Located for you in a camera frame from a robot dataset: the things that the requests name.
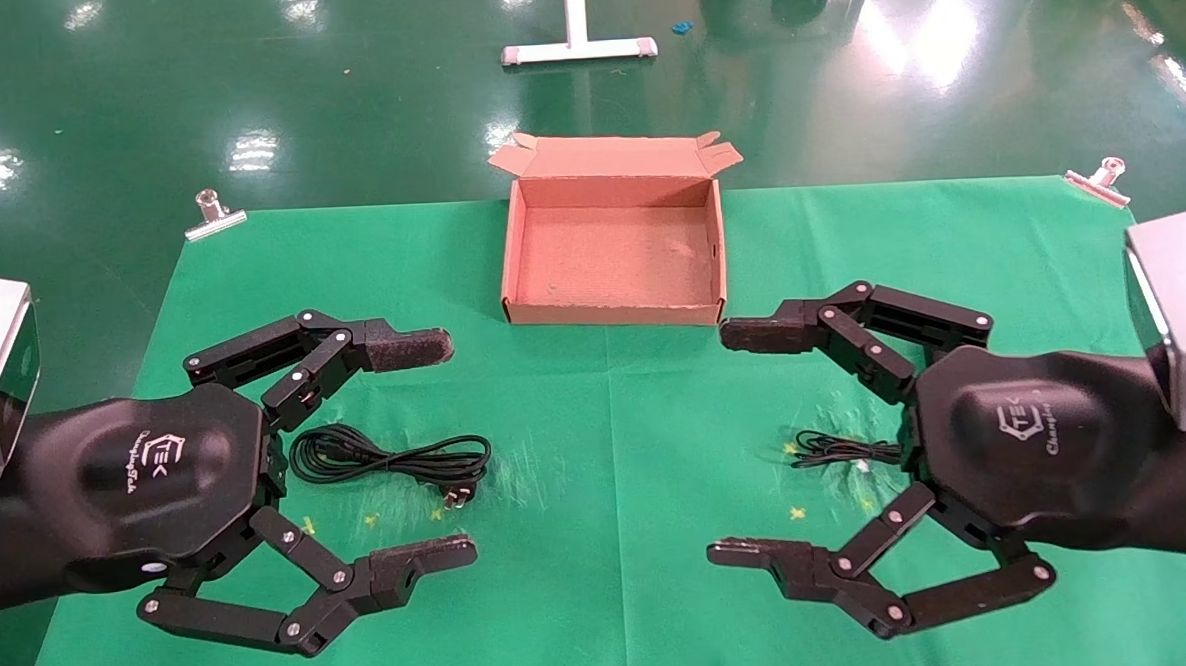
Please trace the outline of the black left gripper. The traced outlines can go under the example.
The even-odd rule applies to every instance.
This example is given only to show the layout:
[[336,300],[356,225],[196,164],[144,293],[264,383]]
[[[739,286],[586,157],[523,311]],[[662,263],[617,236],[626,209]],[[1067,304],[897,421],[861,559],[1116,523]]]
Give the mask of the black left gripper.
[[[200,598],[197,572],[165,579],[138,616],[173,636],[315,657],[361,616],[408,606],[425,575],[478,561],[476,542],[449,534],[338,559],[264,507],[285,491],[274,433],[296,431],[356,372],[439,366],[453,353],[445,328],[397,332],[383,318],[307,309],[187,356],[187,393],[28,417],[0,479],[0,610],[127,591],[178,569],[218,578],[255,547],[250,529],[315,583],[302,606]],[[262,409],[232,391],[275,373]]]

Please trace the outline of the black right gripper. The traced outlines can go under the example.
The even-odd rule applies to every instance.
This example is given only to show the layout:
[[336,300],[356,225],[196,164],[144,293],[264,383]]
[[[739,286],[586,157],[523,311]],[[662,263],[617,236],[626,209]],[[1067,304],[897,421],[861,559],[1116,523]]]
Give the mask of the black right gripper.
[[[829,297],[788,297],[770,316],[725,319],[718,340],[727,350],[818,350],[890,405],[912,391],[905,428],[922,484],[836,551],[726,537],[708,545],[708,561],[761,569],[784,598],[837,606],[887,640],[1048,590],[1056,568],[1006,534],[1086,552],[1186,553],[1186,431],[1160,399],[1148,361],[1071,350],[1000,356],[982,350],[991,326],[986,313],[866,281]],[[916,364],[886,335],[943,358],[916,378]],[[880,585],[874,564],[945,508],[963,539],[996,536],[984,547],[997,566],[906,595]]]

